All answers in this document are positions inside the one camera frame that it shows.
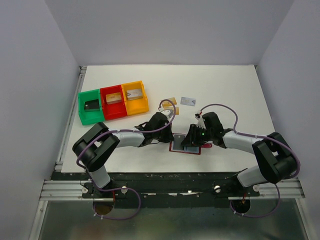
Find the black card stack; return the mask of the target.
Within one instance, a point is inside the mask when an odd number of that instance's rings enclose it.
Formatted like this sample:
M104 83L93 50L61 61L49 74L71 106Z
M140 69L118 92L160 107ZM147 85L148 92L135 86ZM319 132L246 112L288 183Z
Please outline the black card stack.
M98 99L86 101L83 107L85 112L95 112L100 110L100 102Z

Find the silver card stack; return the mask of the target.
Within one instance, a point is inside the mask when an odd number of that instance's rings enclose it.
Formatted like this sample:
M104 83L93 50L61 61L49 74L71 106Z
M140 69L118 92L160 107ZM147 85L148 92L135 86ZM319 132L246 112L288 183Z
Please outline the silver card stack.
M133 101L143 98L143 91L141 88L126 90L126 97L128 101Z

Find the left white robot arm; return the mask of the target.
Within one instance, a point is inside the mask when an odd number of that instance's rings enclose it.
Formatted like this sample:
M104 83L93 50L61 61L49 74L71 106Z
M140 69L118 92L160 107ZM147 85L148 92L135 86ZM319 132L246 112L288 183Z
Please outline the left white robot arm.
M76 164L93 180L93 191L101 198L111 191L111 178L105 163L117 148L144 147L174 140L171 123L173 110L156 112L149 121L127 130L110 130L103 122L96 123L72 147Z

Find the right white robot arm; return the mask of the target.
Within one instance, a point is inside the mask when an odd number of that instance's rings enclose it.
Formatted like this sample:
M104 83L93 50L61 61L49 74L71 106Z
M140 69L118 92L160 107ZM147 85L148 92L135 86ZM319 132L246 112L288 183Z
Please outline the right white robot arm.
M215 112L197 114L196 118L198 123L190 125L180 144L182 147L201 147L212 142L220 148L240 150L256 158L256 166L237 173L236 180L230 183L230 191L234 195L241 196L248 187L256 184L276 184L298 170L297 161L281 134L273 132L262 137L241 135L231 128L224 128Z

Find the red plastic bin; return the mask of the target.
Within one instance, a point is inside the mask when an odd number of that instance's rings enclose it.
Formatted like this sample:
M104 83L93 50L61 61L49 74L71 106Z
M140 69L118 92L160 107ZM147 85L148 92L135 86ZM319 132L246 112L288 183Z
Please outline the red plastic bin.
M114 104L107 104L106 95L112 94L112 93L118 93L118 92L121 93L122 101ZM120 84L101 88L100 98L101 98L102 112L104 115L104 119L106 121L123 118L127 116L125 99L122 91L122 86Z

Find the green plastic bin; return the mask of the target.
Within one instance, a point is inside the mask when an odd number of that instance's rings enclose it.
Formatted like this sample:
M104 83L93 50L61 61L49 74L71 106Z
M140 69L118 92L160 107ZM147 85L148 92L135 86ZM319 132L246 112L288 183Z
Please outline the green plastic bin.
M78 115L84 126L105 121L99 89L78 93Z

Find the white VIP card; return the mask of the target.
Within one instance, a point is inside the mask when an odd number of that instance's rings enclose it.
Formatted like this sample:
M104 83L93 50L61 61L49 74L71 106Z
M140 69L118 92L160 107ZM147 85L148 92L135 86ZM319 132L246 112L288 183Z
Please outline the white VIP card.
M190 97L181 97L180 104L185 106L195 106L196 105L196 99L190 98Z

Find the gold VIP card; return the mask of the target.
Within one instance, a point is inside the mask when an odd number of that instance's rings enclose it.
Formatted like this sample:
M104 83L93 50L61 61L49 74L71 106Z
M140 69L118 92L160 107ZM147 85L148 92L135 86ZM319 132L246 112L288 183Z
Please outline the gold VIP card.
M175 114L176 114L176 115L179 115L179 114L180 114L180 108L179 108L179 107L176 107L176 108L174 109L172 106L170 106L170 107L165 107L164 109L165 109L165 110L170 110L170 111L172 111L172 112L175 111Z
M170 107L170 106L173 106L173 105L177 105L177 101L174 97L171 97L171 98L168 98L167 100L163 101L161 103L161 105L163 107Z

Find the black VIP card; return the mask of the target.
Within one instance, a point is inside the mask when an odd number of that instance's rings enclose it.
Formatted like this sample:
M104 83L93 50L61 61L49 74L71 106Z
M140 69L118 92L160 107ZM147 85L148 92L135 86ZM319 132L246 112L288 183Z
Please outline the black VIP card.
M175 151L183 151L184 146L182 145L182 142L184 141L184 139L185 139L184 134L175 134L172 149Z

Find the red leather card holder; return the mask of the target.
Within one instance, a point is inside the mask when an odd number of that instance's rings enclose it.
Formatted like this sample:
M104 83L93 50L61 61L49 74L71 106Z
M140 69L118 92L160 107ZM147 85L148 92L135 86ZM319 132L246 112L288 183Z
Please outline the red leather card holder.
M202 146L182 146L185 137L186 134L174 133L173 141L169 143L169 151L174 153L200 155L202 148L209 149L213 146L212 143L205 143Z

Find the aluminium frame rail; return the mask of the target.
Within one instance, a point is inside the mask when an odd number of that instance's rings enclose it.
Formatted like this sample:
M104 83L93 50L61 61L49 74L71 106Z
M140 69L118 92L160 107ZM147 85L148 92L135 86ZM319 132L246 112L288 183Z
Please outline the aluminium frame rail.
M84 78L86 75L86 71L87 71L87 66L80 66L79 67L80 71L79 71L79 76L78 76L78 80L77 80L77 84L76 84L76 88L75 88L75 93L73 95L72 101L71 101L71 109L69 111L69 115L67 118L67 122L64 128L64 134L63 134L63 138L62 138L62 142L59 148L59 152L58 152L58 156L54 165L54 169L53 172L51 174L51 177L62 177L63 180L45 180L42 186L42 190L40 193L40 197L39 197L39 202L45 202L45 201L61 201L63 198L62 196L55 196L55 194L51 195L49 194L47 195L43 195L43 192L45 190L45 185L46 183L49 184L59 184L59 182L63 182L62 185L63 187L66 187L67 185L70 185L69 182L75 182L78 181L78 179L84 174L83 172L81 173L75 173L75 172L67 172L67 173L62 173L62 167L63 167L63 158L66 154L66 150L67 150L67 146L68 146L68 142L70 139L70 134L71 134L71 128L73 125L73 121L75 118L75 109L78 106L78 93L80 92L83 82L84 82Z

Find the gold card stack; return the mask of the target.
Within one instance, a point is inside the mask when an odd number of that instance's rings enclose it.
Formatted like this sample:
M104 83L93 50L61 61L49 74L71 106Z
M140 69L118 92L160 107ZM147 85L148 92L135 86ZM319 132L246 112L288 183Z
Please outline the gold card stack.
M122 95L120 92L110 93L105 95L107 104L116 104L122 101Z

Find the yellow plastic bin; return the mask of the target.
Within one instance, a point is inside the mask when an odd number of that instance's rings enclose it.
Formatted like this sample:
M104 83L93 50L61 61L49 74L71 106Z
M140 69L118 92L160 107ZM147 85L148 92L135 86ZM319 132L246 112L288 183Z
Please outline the yellow plastic bin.
M128 116L143 114L149 111L148 97L141 80L121 84L121 88Z

